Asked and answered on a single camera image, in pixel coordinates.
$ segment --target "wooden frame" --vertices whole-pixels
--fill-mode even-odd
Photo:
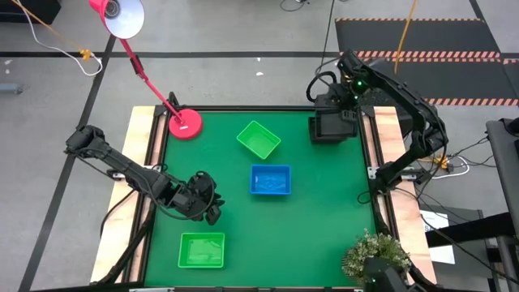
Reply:
[[[144,164],[148,143],[152,136],[152,123],[155,106],[136,106],[131,113],[128,125],[127,137],[122,149],[122,154],[130,159]],[[375,143],[371,131],[369,119],[364,117],[364,127],[367,137],[367,150],[370,154],[371,164],[377,165]],[[405,152],[397,112],[393,107],[375,107],[375,122],[379,132],[380,147],[384,161],[395,161]],[[161,115],[155,127],[154,145],[151,145],[152,154],[150,165],[159,162],[161,153],[161,141],[163,140],[166,116]],[[412,182],[402,182],[398,185],[401,189],[414,194]],[[112,191],[109,209],[116,204],[131,189],[126,182],[116,182]],[[422,271],[423,275],[436,283],[435,273],[429,255],[429,247],[425,237],[425,230],[420,216],[418,202],[403,191],[392,191],[393,213],[397,222],[401,245],[410,253],[414,264]],[[144,201],[141,222],[148,213],[149,200]],[[125,250],[130,238],[132,223],[137,207],[137,195],[132,195],[124,204],[115,210],[105,223],[104,233],[97,252],[96,262],[92,271],[92,281],[101,279],[115,264],[119,256]],[[387,212],[380,201],[381,212],[387,222]],[[143,255],[143,242],[135,251],[134,260],[130,270],[130,281],[137,281]]]

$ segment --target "white cable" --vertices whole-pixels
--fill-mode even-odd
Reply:
[[[18,4],[22,5],[22,2],[20,0],[16,0],[18,2]],[[56,48],[56,47],[53,47],[53,46],[49,46],[49,45],[45,45],[45,44],[42,44],[40,43],[40,41],[38,40],[38,38],[36,37],[36,33],[34,32],[34,27],[32,26],[32,21],[31,21],[31,18],[29,17],[29,15],[27,14],[27,12],[25,11],[25,9],[22,9],[22,11],[24,11],[24,14],[25,16],[27,16],[27,20],[29,22],[29,26],[31,27],[31,32],[32,32],[32,36],[34,37],[34,41],[36,41],[39,45],[41,46],[44,46],[45,48],[47,49],[54,49],[54,50],[57,50],[59,52],[62,52],[64,53],[67,57],[71,58],[72,60],[74,60],[76,63],[78,63],[78,66],[79,68],[81,68],[81,71],[83,72],[83,74],[85,74],[86,76],[95,76],[97,74],[99,74],[99,72],[101,72],[103,70],[103,64],[101,63],[101,60],[96,57],[96,55],[94,53],[90,53],[90,56],[92,56],[94,59],[96,59],[96,61],[99,63],[99,70],[97,70],[96,73],[87,73],[83,66],[81,66],[81,63],[78,61],[77,58],[75,58],[74,56],[70,55],[69,53],[63,51],[62,49],[59,49],[59,48]]]
[[[467,163],[467,161],[463,157],[460,157],[460,156],[457,156],[457,158],[461,159],[463,161],[463,163],[464,163],[463,165],[466,166],[467,169],[464,172],[459,173],[459,174],[440,175],[440,176],[437,176],[437,177],[432,177],[432,179],[451,178],[451,177],[455,177],[455,176],[460,176],[460,175],[468,174],[469,170],[470,170],[470,166]]]

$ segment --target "blue bin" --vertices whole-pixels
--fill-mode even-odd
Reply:
[[[290,195],[292,193],[290,166],[253,165],[251,171],[251,194]]]

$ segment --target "concrete floor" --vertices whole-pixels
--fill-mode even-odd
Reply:
[[[406,17],[411,0],[336,2],[335,17]],[[519,52],[519,4],[515,0],[478,0],[502,52]],[[311,1],[300,11],[281,11],[277,0],[147,0],[147,19],[130,40],[136,51],[321,51],[330,0]],[[108,33],[86,0],[62,1],[54,27],[81,45],[102,51]],[[415,17],[474,18],[468,0],[422,0]],[[36,28],[41,41],[73,50]],[[115,51],[122,47],[116,44]],[[0,51],[44,51],[27,24],[0,24]],[[328,51],[337,51],[331,27]],[[147,74],[164,93],[174,90],[186,104],[304,105],[308,81],[319,58],[143,59]],[[88,70],[95,71],[93,62]],[[18,289],[54,192],[72,133],[92,85],[67,58],[0,58],[0,81],[25,84],[23,94],[0,98],[0,286]],[[90,123],[121,148],[131,108],[155,105],[125,58],[111,58]],[[440,107],[454,152],[484,136],[489,119],[515,118],[517,107]],[[485,144],[466,152],[481,161]],[[99,225],[112,182],[76,163],[50,235],[33,289],[86,285],[99,243]],[[435,181],[427,193],[442,204],[480,208],[485,215],[506,210],[497,173],[474,167],[466,176]],[[452,288],[487,290],[486,279],[438,275]]]

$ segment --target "green plastic container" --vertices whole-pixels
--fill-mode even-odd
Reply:
[[[236,139],[261,159],[266,159],[281,142],[281,139],[257,121],[249,123]]]
[[[183,233],[178,253],[179,268],[222,268],[225,234]]]

